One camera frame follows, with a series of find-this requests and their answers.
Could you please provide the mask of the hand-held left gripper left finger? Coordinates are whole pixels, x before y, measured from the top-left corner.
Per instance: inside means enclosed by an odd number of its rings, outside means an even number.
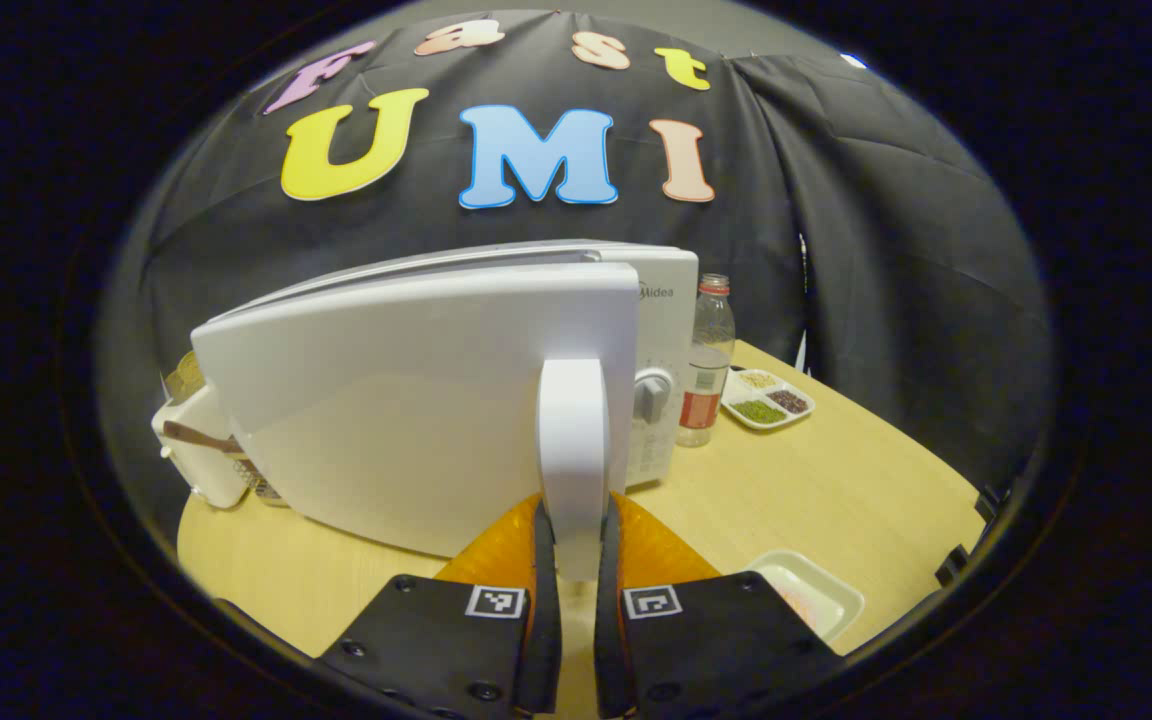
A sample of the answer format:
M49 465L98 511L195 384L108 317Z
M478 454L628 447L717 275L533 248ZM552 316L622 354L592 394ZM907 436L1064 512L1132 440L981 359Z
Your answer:
M388 579L316 674L385 719L531 719L556 708L561 662L553 530L526 497L435 577Z

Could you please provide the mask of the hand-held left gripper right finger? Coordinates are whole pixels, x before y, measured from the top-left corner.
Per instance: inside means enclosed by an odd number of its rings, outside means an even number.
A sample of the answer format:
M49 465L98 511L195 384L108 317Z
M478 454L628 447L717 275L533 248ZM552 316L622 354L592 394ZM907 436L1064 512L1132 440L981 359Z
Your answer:
M600 717L812 711L844 667L761 574L718 571L643 506L609 498L594 611Z

